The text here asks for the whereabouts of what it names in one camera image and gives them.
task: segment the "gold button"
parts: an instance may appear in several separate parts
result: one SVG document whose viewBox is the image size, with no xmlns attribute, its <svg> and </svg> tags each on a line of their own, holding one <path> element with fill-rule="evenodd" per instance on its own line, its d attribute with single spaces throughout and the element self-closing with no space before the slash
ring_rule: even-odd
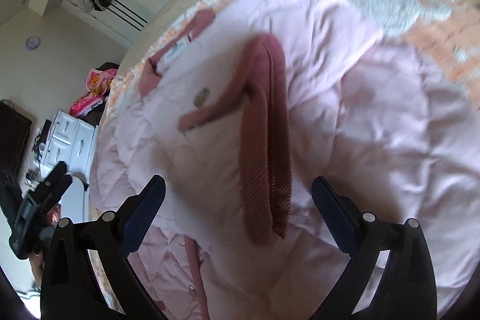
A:
<svg viewBox="0 0 480 320">
<path fill-rule="evenodd" d="M 205 104 L 205 102 L 207 101 L 209 96 L 210 96 L 209 88 L 204 87 L 195 96 L 193 104 L 195 105 L 196 108 L 202 107 Z"/>
</svg>

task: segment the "drawer handle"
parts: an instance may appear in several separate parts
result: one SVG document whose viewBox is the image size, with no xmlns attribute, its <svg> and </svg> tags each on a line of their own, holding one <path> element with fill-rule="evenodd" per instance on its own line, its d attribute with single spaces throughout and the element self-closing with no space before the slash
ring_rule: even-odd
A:
<svg viewBox="0 0 480 320">
<path fill-rule="evenodd" d="M 82 149 L 83 149 L 83 140 L 80 140 L 80 148 L 78 148 L 77 157 L 79 157 L 80 154 L 82 153 Z"/>
</svg>

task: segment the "white dresser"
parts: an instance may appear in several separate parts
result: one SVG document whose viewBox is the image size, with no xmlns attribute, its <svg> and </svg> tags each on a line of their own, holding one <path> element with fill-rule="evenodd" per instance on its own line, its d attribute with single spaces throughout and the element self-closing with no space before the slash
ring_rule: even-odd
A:
<svg viewBox="0 0 480 320">
<path fill-rule="evenodd" d="M 40 160 L 40 174 L 45 178 L 58 162 L 66 162 L 68 171 L 89 182 L 93 154 L 97 145 L 97 128 L 59 112 L 52 121 Z"/>
</svg>

